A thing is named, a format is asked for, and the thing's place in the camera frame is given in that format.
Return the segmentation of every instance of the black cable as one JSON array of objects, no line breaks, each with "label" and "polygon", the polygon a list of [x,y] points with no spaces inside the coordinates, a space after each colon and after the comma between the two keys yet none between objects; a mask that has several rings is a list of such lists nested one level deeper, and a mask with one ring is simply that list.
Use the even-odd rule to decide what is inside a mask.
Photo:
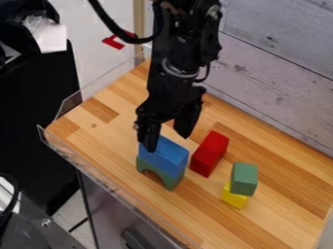
[{"label": "black cable", "polygon": [[208,76],[209,76],[209,73],[210,73],[210,63],[207,65],[206,67],[206,70],[205,70],[205,76],[202,78],[202,79],[196,79],[194,80],[195,83],[201,83],[201,82],[204,82]]},{"label": "black cable", "polygon": [[117,35],[126,43],[130,44],[144,44],[155,40],[163,31],[164,28],[164,17],[160,4],[153,3],[153,10],[155,14],[155,20],[157,23],[157,29],[155,34],[146,38],[137,38],[130,36],[123,28],[121,28],[111,17],[107,15],[103,7],[99,4],[98,0],[88,0],[92,5],[92,8],[97,13],[99,18],[104,22],[104,24],[110,29],[112,33]]},{"label": "black cable", "polygon": [[70,230],[68,230],[68,232],[73,232],[73,231],[77,230],[80,226],[84,225],[87,221],[88,221],[88,217],[86,217],[85,219],[83,219],[78,224],[74,225]]}]

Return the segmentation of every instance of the blue block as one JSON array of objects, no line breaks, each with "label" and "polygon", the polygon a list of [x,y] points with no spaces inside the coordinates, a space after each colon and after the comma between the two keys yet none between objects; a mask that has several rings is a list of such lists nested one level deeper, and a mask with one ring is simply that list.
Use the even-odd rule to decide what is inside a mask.
[{"label": "blue block", "polygon": [[157,166],[169,176],[177,177],[187,165],[189,151],[160,136],[154,153],[149,153],[142,144],[139,144],[139,157]]}]

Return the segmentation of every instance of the red block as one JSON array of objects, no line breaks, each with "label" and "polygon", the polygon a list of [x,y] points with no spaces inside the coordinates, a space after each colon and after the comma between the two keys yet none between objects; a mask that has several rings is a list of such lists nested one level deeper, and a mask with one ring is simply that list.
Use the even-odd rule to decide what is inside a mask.
[{"label": "red block", "polygon": [[211,131],[192,155],[190,168],[204,177],[209,177],[227,151],[229,138]]}]

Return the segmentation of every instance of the toy block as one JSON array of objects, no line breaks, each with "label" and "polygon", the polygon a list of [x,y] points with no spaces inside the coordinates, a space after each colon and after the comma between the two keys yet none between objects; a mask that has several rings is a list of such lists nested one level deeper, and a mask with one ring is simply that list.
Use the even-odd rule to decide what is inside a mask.
[{"label": "toy block", "polygon": [[171,177],[161,171],[157,166],[154,166],[153,164],[139,157],[136,158],[136,169],[141,173],[143,173],[145,170],[153,171],[158,176],[160,176],[165,184],[166,189],[169,191],[174,190],[174,188],[177,187],[178,183],[180,183],[184,177],[184,171],[181,172],[177,177]]},{"label": "toy block", "polygon": [[231,181],[229,181],[222,190],[221,199],[236,207],[237,209],[243,209],[247,203],[247,196],[235,195],[230,193]]},{"label": "toy block", "polygon": [[231,177],[231,193],[253,196],[258,186],[258,167],[254,164],[235,162]]},{"label": "toy block", "polygon": [[211,131],[192,155],[190,168],[204,177],[209,177],[227,151],[229,138]]},{"label": "toy block", "polygon": [[157,149],[154,153],[149,153],[142,144],[139,144],[139,157],[158,167],[167,175],[178,177],[187,165],[189,152],[165,137],[160,136]]}]

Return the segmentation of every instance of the wooden table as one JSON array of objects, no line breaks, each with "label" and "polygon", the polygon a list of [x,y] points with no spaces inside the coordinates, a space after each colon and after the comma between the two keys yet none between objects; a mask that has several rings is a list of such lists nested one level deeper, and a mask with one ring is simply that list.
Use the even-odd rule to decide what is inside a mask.
[{"label": "wooden table", "polygon": [[[172,123],[162,130],[191,153],[210,130],[230,138],[208,179],[187,169],[169,192],[135,170],[132,123],[147,97],[148,66],[142,63],[51,124],[49,142],[190,247],[312,248],[333,203],[333,160],[212,95],[204,96],[190,139],[177,135]],[[220,200],[234,161],[259,166],[257,192],[242,211]]]}]

